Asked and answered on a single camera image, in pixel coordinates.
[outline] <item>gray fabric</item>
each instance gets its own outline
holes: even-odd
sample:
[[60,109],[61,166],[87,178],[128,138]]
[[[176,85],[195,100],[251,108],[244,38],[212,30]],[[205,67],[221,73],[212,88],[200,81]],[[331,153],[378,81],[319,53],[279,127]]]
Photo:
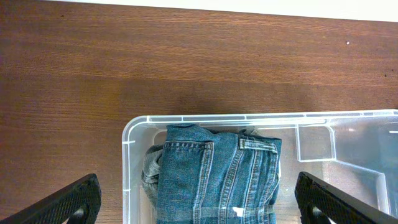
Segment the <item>gray fabric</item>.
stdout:
[[154,208],[157,201],[157,184],[162,165],[162,153],[163,145],[155,145],[149,148],[145,154],[144,168],[141,174],[142,188]]

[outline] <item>stitching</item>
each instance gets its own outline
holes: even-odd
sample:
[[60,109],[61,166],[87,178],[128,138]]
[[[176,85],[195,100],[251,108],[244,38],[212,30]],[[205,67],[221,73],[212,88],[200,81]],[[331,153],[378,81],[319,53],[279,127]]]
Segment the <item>stitching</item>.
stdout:
[[201,205],[205,199],[206,189],[208,184],[208,176],[213,164],[213,149],[214,143],[210,145],[210,149],[205,150],[202,165],[206,163],[206,167],[202,167],[200,171],[200,181],[198,186],[197,197],[193,206],[193,223],[200,223]]
[[[219,217],[218,217],[218,221],[219,221],[221,224],[222,224],[222,223],[226,223],[226,214],[227,214],[227,211],[225,211],[224,208],[223,208],[223,206],[222,206],[224,194],[225,194],[226,191],[227,191],[227,190],[226,190],[226,187],[229,188],[229,190],[228,190],[228,196],[227,196],[226,201],[225,201],[225,204],[226,204],[226,206],[227,206],[227,205],[228,205],[228,202],[229,202],[229,198],[230,198],[230,196],[231,196],[231,192],[232,192],[231,189],[232,189],[232,186],[233,186],[234,183],[235,183],[236,173],[237,173],[237,171],[238,171],[238,167],[239,167],[239,163],[241,162],[242,155],[243,155],[242,150],[237,149],[237,150],[235,151],[235,155],[234,155],[234,157],[233,157],[233,159],[232,159],[232,161],[231,161],[231,164],[229,165],[229,168],[228,168],[228,173],[227,173],[227,175],[226,175],[226,177],[225,177],[225,179],[224,179],[223,193],[221,194],[221,198],[220,198]],[[230,172],[232,172],[233,169],[235,169],[235,171],[234,171],[234,173],[233,173],[233,179],[232,179],[232,181],[231,181],[231,184],[230,184],[229,186],[226,186],[226,185],[227,185],[227,179],[228,179],[228,177],[230,176]]]
[[246,193],[246,201],[244,203],[244,211],[243,211],[243,224],[246,223],[246,209],[248,207],[248,198],[249,198],[249,194],[250,194],[250,188],[251,188],[251,181],[252,181],[252,177],[253,177],[253,172],[254,172],[254,166],[256,164],[256,157],[257,157],[257,151],[254,151],[254,162],[251,168],[251,174],[250,174],[250,181],[249,181],[249,188],[248,188],[248,192]]

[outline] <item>plastic storage bin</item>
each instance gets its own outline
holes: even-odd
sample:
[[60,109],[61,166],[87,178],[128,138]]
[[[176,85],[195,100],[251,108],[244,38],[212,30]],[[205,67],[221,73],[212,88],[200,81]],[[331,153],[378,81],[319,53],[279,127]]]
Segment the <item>plastic storage bin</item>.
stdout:
[[124,128],[123,223],[155,223],[141,187],[142,159],[162,144],[166,125],[195,123],[222,131],[255,128],[282,139],[278,223],[299,223],[294,188],[307,171],[398,217],[398,110],[321,113],[140,116]]

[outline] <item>denim seam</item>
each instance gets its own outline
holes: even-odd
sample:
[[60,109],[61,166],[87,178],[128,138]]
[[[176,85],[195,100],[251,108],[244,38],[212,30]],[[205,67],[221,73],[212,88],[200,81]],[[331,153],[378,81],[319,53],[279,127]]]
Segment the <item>denim seam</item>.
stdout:
[[244,211],[243,211],[243,224],[245,223],[250,223],[250,216],[248,216],[248,214],[250,214],[250,211],[248,211],[248,207],[249,207],[249,203],[251,203],[250,201],[253,200],[252,196],[252,183],[254,180],[254,175],[257,171],[257,158],[258,158],[258,153],[257,151],[254,151],[254,160],[253,160],[253,165],[251,168],[251,175],[250,175],[250,181],[249,181],[249,186],[248,186],[248,192],[246,194],[246,201],[245,201],[245,205],[244,205]]
[[243,155],[243,151],[240,149],[237,149],[235,151],[235,155],[232,160],[232,163],[229,165],[228,173],[224,180],[223,192],[222,192],[221,198],[220,198],[219,216],[218,216],[219,224],[226,223],[226,214],[227,214],[226,207],[228,206],[229,197],[231,196],[231,192],[232,192],[231,189],[232,189],[232,186],[236,179],[236,172],[238,171],[238,166],[242,159],[242,155]]
[[203,159],[200,168],[200,180],[198,184],[198,192],[193,206],[193,224],[200,223],[200,214],[201,214],[201,205],[203,200],[205,199],[207,183],[209,179],[209,174],[211,170],[211,165],[213,163],[213,148],[214,143],[212,142],[210,148],[205,147],[205,151],[203,154]]
[[266,193],[264,194],[264,201],[263,202],[261,202],[261,203],[263,203],[263,207],[264,207],[264,209],[265,209],[265,207],[266,207],[266,205],[267,205],[267,201],[270,199],[270,197],[273,195],[273,193],[275,192],[275,189],[276,189],[276,186],[277,186],[277,184],[275,184],[275,177],[276,177],[276,170],[277,170],[277,166],[278,166],[278,154],[276,155],[276,159],[275,159],[275,161],[271,158],[270,159],[270,163],[274,163],[275,164],[275,166],[274,166],[274,168],[271,170],[271,174],[272,174],[272,181],[270,182],[270,184],[268,184],[267,183],[267,185],[268,185],[268,188],[267,188],[267,190],[266,190]]

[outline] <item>wood grain surface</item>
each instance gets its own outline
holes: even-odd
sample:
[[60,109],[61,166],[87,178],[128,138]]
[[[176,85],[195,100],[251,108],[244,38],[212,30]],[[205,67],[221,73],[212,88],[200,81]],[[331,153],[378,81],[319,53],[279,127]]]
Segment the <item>wood grain surface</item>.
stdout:
[[121,134],[142,114],[398,106],[398,23],[65,2],[0,8],[0,219],[94,172],[98,223],[121,223]]

